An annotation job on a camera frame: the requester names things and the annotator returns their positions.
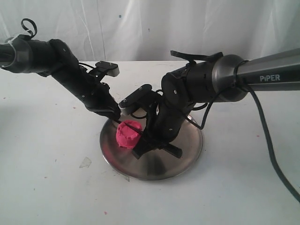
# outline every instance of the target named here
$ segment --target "white table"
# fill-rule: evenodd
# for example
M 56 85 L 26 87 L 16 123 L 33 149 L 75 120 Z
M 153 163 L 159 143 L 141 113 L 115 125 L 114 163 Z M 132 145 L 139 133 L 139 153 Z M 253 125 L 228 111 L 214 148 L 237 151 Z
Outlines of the white table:
M 120 101 L 144 83 L 160 88 L 185 63 L 118 62 L 120 75 L 104 81 Z M 300 92 L 258 97 L 278 163 L 300 191 Z M 203 112 L 192 115 L 201 122 Z M 300 205 L 271 166 L 250 96 L 213 105 L 199 160 L 168 180 L 116 173 L 99 146 L 105 121 L 51 77 L 0 71 L 0 224 L 299 224 Z M 79 168 L 86 157 L 90 166 Z

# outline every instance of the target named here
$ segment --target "round metal tray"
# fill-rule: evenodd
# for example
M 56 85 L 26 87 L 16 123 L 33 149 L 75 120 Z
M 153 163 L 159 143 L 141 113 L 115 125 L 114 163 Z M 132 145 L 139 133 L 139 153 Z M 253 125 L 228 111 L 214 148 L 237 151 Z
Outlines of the round metal tray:
M 131 116 L 121 116 L 121 121 L 136 120 Z M 139 121 L 144 129 L 146 119 Z M 162 180 L 179 175 L 186 171 L 198 159 L 202 146 L 203 135 L 199 129 L 183 122 L 180 132 L 171 144 L 182 149 L 180 159 L 163 149 L 149 151 L 136 159 L 132 150 L 118 146 L 116 131 L 118 123 L 108 120 L 101 131 L 100 146 L 105 160 L 118 172 L 139 180 Z

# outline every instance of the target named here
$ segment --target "pink object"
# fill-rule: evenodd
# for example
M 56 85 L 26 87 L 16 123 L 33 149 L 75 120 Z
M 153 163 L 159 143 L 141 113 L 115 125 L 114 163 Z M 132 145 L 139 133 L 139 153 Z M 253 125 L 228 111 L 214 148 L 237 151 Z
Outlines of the pink object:
M 139 122 L 134 120 L 125 120 L 118 125 L 116 139 L 120 147 L 133 149 L 138 143 L 141 135 L 128 127 L 126 124 L 142 131 L 142 126 Z

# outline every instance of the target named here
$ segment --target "stainless steel plate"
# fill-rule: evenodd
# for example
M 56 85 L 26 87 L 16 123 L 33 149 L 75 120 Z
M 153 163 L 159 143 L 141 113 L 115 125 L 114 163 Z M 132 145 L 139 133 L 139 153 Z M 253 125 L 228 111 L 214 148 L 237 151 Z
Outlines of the stainless steel plate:
M 120 120 L 136 119 L 122 116 Z M 143 128 L 145 127 L 146 119 L 136 121 L 139 121 Z M 171 142 L 182 149 L 183 154 L 180 159 L 162 149 L 152 150 L 142 155 L 140 159 L 136 159 L 131 154 L 131 150 L 118 146 L 117 126 L 118 123 L 108 120 L 102 128 L 100 146 L 103 156 L 118 172 L 139 180 L 162 180 L 181 174 L 198 159 L 202 150 L 201 131 L 185 121 L 177 138 Z

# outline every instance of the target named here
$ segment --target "white backdrop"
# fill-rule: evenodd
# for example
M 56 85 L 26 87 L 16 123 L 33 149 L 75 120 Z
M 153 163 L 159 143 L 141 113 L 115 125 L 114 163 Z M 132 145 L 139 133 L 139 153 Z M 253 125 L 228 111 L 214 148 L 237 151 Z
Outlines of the white backdrop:
M 79 60 L 175 60 L 170 50 L 253 59 L 300 47 L 299 0 L 2 0 L 0 40 L 28 17 Z

